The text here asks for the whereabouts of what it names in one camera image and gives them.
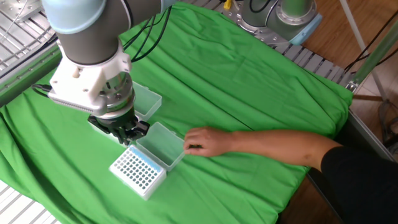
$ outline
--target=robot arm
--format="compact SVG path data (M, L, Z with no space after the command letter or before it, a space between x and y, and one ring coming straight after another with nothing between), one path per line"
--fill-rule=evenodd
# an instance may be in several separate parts
M131 59L118 36L165 11L174 0L43 0L62 61L49 98L89 112L88 121L121 144L146 134L134 114Z

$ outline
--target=wooden floor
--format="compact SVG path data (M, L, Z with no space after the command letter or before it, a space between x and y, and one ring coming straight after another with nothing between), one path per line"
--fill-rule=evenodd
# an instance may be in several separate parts
M345 68L360 54L361 49L348 24L340 1L316 0L316 2L318 10L323 16L323 21L304 46ZM372 40L384 23L398 10L398 1L396 0L348 0L348 4L365 44ZM353 67L352 71L356 71L359 65ZM387 97L391 102L398 105L398 54L378 66L375 71L379 75ZM378 108L381 101L378 101L379 98L375 96L380 96L380 94L373 77L369 76L357 91L351 109L381 139L381 125L378 118ZM391 109L387 114L387 119L396 116L398 116L398 112ZM334 224L339 223L339 221L310 181L305 179L292 197L290 205L282 213L281 224L291 223Z

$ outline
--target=white pole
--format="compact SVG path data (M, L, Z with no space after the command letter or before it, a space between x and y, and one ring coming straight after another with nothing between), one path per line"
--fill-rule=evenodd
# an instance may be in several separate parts
M351 13L351 10L349 9L349 6L347 4L346 0L340 0L341 6L343 6L344 13L346 14L346 17L348 19L348 22L351 26L351 29L354 32L356 41L359 44L359 47L361 50L364 50L366 48L366 45L362 39L361 33L359 32L358 26L355 23L353 14ZM383 89L383 86L381 85L379 75L376 73L376 71L372 71L371 75L373 75L374 82L376 83L377 89L379 90L380 96L383 99L383 101L387 100L387 95L386 92Z

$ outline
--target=human hand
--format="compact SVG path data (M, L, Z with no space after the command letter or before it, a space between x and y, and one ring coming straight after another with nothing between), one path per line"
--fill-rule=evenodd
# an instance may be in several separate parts
M232 150L233 134L211 127L193 128L185 135L186 154L219 156Z

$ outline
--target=plastic lid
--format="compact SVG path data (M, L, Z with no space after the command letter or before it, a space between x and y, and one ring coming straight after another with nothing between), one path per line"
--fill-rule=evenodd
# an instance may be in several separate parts
M171 171L184 157L184 141L156 122L145 137L138 139L137 148L153 161Z
M136 115L143 121L147 121L162 106L162 96L150 91L136 82L132 83L136 99L134 109Z

